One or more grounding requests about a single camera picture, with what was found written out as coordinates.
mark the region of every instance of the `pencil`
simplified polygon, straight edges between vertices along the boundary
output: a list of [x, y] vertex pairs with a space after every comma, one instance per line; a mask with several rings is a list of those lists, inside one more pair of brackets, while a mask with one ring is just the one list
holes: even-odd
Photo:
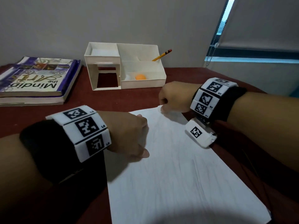
[[161, 57], [165, 56], [166, 54], [170, 53], [172, 51], [172, 49], [166, 51], [165, 53], [163, 53], [162, 55], [158, 56], [157, 58], [153, 59], [152, 61], [156, 61], [159, 60]]

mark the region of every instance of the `white desk organizer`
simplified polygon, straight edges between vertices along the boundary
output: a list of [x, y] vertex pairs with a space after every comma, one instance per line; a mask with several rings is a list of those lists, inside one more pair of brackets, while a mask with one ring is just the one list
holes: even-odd
[[[85, 52], [92, 90], [115, 90], [146, 87], [161, 87], [166, 74], [159, 56], [157, 45], [89, 42]], [[115, 67], [114, 71], [99, 71], [98, 67]], [[99, 73], [116, 72], [118, 87], [97, 88]], [[136, 80], [143, 74], [146, 80]]]

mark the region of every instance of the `fist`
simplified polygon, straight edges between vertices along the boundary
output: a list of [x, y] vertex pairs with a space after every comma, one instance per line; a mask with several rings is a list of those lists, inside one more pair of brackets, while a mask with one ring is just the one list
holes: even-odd
[[110, 132], [111, 145], [108, 146], [108, 150], [140, 158], [150, 156], [148, 150], [138, 144], [142, 128], [147, 126], [146, 118], [128, 112], [98, 111], [98, 113]]
[[190, 111], [192, 97], [201, 85], [176, 81], [165, 84], [159, 93], [161, 111]]

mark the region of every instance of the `sheet of paper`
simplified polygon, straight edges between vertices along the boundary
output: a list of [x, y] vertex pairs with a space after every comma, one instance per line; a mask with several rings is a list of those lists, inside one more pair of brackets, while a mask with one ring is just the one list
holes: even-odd
[[105, 151], [113, 224], [267, 223], [267, 208], [213, 152], [185, 133], [181, 113], [131, 112], [148, 120], [140, 161]]

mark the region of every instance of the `ping pong ball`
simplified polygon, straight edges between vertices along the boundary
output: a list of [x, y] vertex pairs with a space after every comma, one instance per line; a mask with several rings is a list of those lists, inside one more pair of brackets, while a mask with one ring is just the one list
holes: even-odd
[[139, 75], [136, 75], [136, 76], [135, 76], [135, 79], [136, 79], [136, 80], [145, 80], [146, 77], [145, 77], [144, 75], [142, 75], [142, 74], [139, 74]]

